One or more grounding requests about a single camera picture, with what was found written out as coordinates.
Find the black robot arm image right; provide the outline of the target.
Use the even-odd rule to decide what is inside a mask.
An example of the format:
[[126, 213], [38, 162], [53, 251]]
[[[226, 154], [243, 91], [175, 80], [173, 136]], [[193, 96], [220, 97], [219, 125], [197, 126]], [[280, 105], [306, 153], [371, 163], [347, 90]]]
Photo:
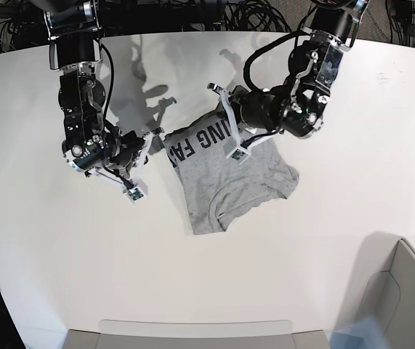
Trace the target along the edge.
[[[353, 47], [367, 1], [316, 1], [310, 26], [298, 29], [256, 50], [244, 63], [245, 86], [233, 92], [210, 83], [220, 97], [232, 139], [225, 155], [241, 163], [251, 150], [285, 132], [305, 139], [323, 126], [323, 112], [330, 100], [343, 54]], [[252, 63], [277, 46], [300, 36], [288, 59], [289, 74], [271, 89], [260, 89], [251, 80]]]

